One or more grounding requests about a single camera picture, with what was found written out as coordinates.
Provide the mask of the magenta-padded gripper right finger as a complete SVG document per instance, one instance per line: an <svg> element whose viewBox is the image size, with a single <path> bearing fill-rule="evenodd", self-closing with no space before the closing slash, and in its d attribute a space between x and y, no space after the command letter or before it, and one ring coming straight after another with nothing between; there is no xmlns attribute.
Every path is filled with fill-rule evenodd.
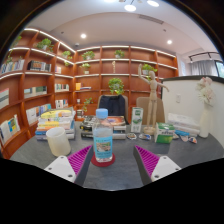
<svg viewBox="0 0 224 224"><path fill-rule="evenodd" d="M137 145L134 146L133 155L144 185L180 170L180 167L168 156L158 156Z"/></svg>

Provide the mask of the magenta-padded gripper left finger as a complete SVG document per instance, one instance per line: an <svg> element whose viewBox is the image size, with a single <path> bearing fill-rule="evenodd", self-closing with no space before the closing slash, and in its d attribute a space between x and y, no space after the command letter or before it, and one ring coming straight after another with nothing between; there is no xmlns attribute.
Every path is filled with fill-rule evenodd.
<svg viewBox="0 0 224 224"><path fill-rule="evenodd" d="M69 156L59 156L45 171L82 186L92 157L93 146L90 145Z"/></svg>

